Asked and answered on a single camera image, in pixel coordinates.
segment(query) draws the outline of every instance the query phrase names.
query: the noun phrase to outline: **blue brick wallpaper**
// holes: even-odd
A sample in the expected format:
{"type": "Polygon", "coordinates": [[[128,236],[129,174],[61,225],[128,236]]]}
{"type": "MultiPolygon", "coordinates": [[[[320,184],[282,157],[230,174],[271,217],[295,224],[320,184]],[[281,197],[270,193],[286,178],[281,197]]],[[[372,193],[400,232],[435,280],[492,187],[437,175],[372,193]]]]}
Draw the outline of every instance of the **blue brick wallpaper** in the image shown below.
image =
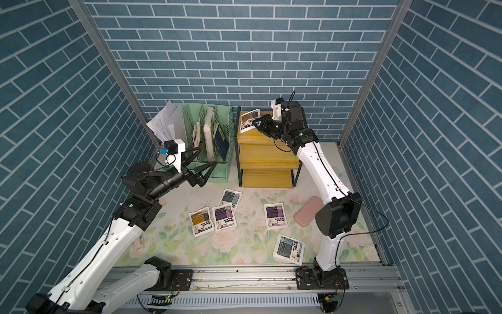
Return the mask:
{"type": "Polygon", "coordinates": [[[264,108],[281,95],[288,99],[296,89],[310,127],[320,139],[334,141],[397,2],[86,4],[149,117],[168,99],[264,108]]]}
{"type": "Polygon", "coordinates": [[[414,0],[344,148],[418,313],[502,313],[501,17],[414,0]]]}
{"type": "Polygon", "coordinates": [[[66,0],[0,1],[0,313],[69,272],[152,148],[66,0]]]}

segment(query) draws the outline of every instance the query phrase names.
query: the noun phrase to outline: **floral tablecloth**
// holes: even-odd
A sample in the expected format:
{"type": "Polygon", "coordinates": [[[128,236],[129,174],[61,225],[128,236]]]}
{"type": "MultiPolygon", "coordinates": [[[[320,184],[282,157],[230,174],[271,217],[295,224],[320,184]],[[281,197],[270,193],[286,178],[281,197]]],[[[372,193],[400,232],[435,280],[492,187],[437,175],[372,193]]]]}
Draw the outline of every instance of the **floral tablecloth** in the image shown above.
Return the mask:
{"type": "MultiPolygon", "coordinates": [[[[336,174],[342,182],[350,186],[343,164],[336,156],[329,158],[329,147],[324,143],[323,150],[336,174]]],[[[120,257],[116,266],[139,266],[152,256],[158,256],[174,265],[215,265],[215,264],[273,264],[283,263],[275,260],[272,252],[281,233],[305,242],[304,263],[312,263],[319,251],[323,236],[315,219],[305,228],[293,219],[294,214],[319,191],[310,174],[303,170],[294,189],[239,188],[236,167],[227,184],[208,183],[203,188],[191,187],[183,183],[169,192],[160,202],[163,204],[155,220],[144,232],[144,249],[135,251],[133,245],[120,257]],[[195,238],[188,213],[205,206],[216,206],[223,190],[230,188],[243,192],[242,199],[235,211],[238,226],[228,231],[211,232],[195,238]],[[288,227],[267,230],[263,204],[283,202],[288,227]]],[[[367,231],[362,215],[351,233],[367,231]]],[[[379,257],[369,235],[346,237],[340,246],[340,261],[368,262],[378,261],[379,257]]]]}

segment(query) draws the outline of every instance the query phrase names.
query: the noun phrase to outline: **yellow shelf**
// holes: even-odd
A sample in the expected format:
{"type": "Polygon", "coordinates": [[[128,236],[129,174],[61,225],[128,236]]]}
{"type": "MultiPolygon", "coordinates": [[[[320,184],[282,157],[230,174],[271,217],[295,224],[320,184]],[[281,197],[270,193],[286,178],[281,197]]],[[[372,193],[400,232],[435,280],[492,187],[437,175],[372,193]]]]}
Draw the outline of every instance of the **yellow shelf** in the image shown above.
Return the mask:
{"type": "Polygon", "coordinates": [[[293,152],[286,153],[275,146],[254,144],[240,145],[239,161],[241,169],[298,169],[300,165],[293,152]]]}
{"type": "MultiPolygon", "coordinates": [[[[262,115],[272,112],[261,112],[262,115]]],[[[300,161],[281,141],[266,137],[257,129],[237,132],[239,164],[242,169],[242,187],[293,188],[291,170],[297,170],[300,161]]]]}
{"type": "Polygon", "coordinates": [[[290,170],[243,170],[242,187],[293,188],[290,170]]]}

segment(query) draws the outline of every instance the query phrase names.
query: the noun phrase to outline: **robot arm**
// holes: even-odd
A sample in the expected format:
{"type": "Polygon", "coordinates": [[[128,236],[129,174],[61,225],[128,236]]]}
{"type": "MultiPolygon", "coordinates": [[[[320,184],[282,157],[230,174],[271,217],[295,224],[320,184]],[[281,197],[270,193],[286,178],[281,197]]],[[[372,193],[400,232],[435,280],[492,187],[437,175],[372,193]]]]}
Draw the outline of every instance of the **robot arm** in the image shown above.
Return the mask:
{"type": "Polygon", "coordinates": [[[164,146],[168,161],[175,167],[164,172],[157,172],[148,162],[129,167],[122,183],[132,193],[120,204],[109,228],[49,294],[37,293],[32,297],[26,306],[28,313],[109,314],[141,291],[169,287],[171,263],[152,257],[133,274],[96,291],[119,257],[152,223],[162,207],[158,199],[185,181],[191,186],[204,186],[217,165],[209,162],[189,170],[187,165],[197,157],[200,148],[186,150],[181,140],[165,142],[164,146]]]}
{"type": "Polygon", "coordinates": [[[317,136],[307,126],[303,108],[292,97],[289,101],[273,100],[273,116],[264,115],[253,125],[264,135],[285,142],[306,166],[321,193],[324,207],[316,214],[316,223],[325,237],[314,260],[314,273],[322,285],[339,268],[337,248],[356,223],[362,198],[359,193],[351,193],[335,174],[317,136]]]}

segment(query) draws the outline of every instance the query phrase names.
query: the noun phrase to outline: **mounting plate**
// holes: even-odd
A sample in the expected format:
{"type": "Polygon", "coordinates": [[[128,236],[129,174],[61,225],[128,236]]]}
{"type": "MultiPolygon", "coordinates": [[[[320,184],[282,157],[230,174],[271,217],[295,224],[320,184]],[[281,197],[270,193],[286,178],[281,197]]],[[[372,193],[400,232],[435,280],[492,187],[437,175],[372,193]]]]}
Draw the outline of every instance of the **mounting plate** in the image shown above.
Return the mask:
{"type": "Polygon", "coordinates": [[[329,279],[330,284],[323,283],[322,286],[316,282],[312,269],[307,267],[299,268],[296,273],[296,288],[298,290],[317,290],[317,289],[348,289],[348,279],[345,269],[340,268],[338,274],[329,279]]]}
{"type": "Polygon", "coordinates": [[[178,282],[175,280],[178,279],[181,284],[180,291],[188,291],[190,290],[190,285],[192,284],[192,269],[175,269],[172,270],[171,277],[173,278],[173,288],[172,290],[176,292],[178,290],[178,282]]]}

